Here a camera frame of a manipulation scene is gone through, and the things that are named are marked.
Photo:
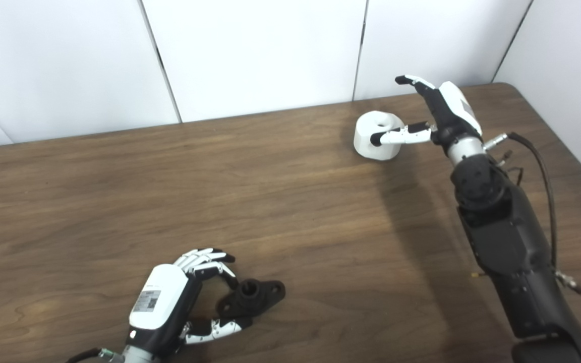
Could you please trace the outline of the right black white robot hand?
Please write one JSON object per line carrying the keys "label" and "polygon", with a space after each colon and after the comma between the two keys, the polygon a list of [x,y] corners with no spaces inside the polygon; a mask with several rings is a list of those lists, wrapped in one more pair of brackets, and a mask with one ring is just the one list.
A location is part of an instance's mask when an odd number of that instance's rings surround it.
{"label": "right black white robot hand", "polygon": [[435,87],[429,81],[412,75],[397,76],[395,82],[415,88],[426,102],[434,122],[420,122],[374,133],[369,137],[374,147],[433,142],[447,151],[452,144],[465,138],[477,139],[479,142],[483,140],[482,128],[473,109],[454,83],[445,81]]}

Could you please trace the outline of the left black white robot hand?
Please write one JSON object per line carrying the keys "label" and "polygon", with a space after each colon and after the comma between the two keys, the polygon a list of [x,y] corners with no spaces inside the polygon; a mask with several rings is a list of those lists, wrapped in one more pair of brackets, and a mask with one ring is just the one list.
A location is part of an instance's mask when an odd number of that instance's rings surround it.
{"label": "left black white robot hand", "polygon": [[186,345],[207,344],[252,326],[251,317],[191,319],[203,282],[216,276],[228,287],[238,279],[227,264],[232,255],[215,248],[190,250],[152,269],[129,315],[122,356],[126,362],[160,362]]}

